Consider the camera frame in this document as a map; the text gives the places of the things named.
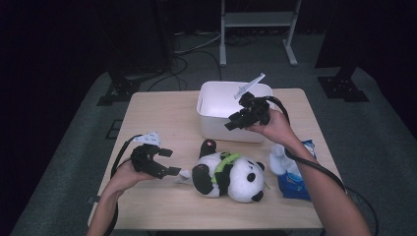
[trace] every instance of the gray carpet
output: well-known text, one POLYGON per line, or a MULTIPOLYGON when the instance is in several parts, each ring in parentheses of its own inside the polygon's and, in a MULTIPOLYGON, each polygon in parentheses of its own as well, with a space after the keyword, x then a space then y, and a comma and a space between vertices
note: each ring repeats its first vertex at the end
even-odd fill
MULTIPOLYGON (((277 88, 300 88, 313 107, 330 152, 344 183, 372 204, 378 214, 380 235, 414 235, 417 209, 417 142, 381 94, 376 82, 357 69, 353 82, 369 102, 346 103, 328 99, 317 77, 332 76, 337 68, 315 69, 324 39, 322 34, 296 34, 293 50, 299 62, 291 67, 281 45, 282 35, 249 38, 253 43, 227 47, 227 66, 221 68, 224 81, 251 81, 260 73, 263 83, 277 88)), ((206 37, 183 35, 177 47, 198 45, 206 37)), ((216 46, 201 49, 218 59, 216 46)), ((187 69, 175 78, 163 80, 151 90, 200 89, 206 81, 220 79, 216 62, 205 53, 182 56, 187 69)), ((174 60, 173 72, 184 68, 174 60)), ((144 82, 148 90, 162 77, 144 82)), ((110 78, 97 78, 56 150, 30 203, 12 235, 83 235, 95 196, 115 140, 106 139, 116 119, 123 119, 128 102, 96 106, 105 95, 110 78)), ((370 225, 375 222, 370 210, 358 203, 370 225)), ((320 230, 286 230, 290 235, 319 235, 320 230)), ((116 235, 148 235, 147 232, 117 230, 116 235)))

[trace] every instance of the panda plush toy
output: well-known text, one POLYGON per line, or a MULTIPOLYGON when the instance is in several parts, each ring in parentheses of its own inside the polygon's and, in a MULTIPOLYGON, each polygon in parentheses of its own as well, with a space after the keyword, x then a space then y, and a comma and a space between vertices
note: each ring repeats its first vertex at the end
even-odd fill
POLYGON ((207 197, 228 195, 240 203, 259 202, 265 187, 262 163, 239 153, 217 152, 216 142, 205 140, 192 171, 195 188, 207 197))

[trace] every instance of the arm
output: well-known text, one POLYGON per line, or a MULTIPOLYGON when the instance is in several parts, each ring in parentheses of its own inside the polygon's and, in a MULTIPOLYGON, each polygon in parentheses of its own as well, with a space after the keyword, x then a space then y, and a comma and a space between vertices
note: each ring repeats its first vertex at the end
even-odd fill
MULTIPOLYGON (((283 145, 293 155, 318 163, 294 134, 282 113, 270 110, 269 115, 267 125, 254 125, 247 130, 283 145)), ((371 235, 357 206, 332 179, 310 166, 296 163, 319 219, 330 235, 371 235)))
POLYGON ((122 164, 101 193, 87 235, 104 235, 113 218, 119 197, 138 182, 149 179, 154 177, 145 172, 136 172, 132 161, 122 164))

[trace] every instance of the blue package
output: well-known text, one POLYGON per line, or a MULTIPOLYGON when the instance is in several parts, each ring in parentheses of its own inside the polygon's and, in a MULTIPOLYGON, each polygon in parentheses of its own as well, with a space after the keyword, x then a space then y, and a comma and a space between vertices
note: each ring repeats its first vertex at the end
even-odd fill
MULTIPOLYGON (((303 145, 309 150, 313 157, 316 158, 313 141, 304 141, 303 145)), ((307 188, 304 184, 304 180, 301 176, 288 173, 288 171, 286 171, 284 174, 278 175, 277 179, 279 190, 282 192, 284 198, 301 199, 307 201, 311 200, 307 188)))

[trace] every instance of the wooden table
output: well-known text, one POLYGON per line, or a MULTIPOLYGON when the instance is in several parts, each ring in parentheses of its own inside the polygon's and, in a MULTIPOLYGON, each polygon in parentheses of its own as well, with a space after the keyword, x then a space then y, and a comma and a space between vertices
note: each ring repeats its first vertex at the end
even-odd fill
MULTIPOLYGON (((305 93, 298 88, 273 89, 286 107, 291 126, 301 140, 313 140, 318 161, 339 176, 328 146, 305 93)), ((98 194, 109 181, 110 169, 123 145, 135 135, 157 131, 161 147, 172 149, 171 157, 156 155, 164 166, 192 170, 205 138, 199 131, 195 91, 138 92, 132 96, 98 194)), ((122 160, 139 143, 131 142, 122 160)), ((268 169, 269 140, 259 144, 217 142, 218 151, 238 151, 266 165, 270 189, 259 203, 239 204, 229 197, 211 199, 193 186, 175 183, 176 176, 141 182, 119 199, 118 229, 141 230, 232 230, 322 228, 311 202, 284 199, 276 176, 268 169)))

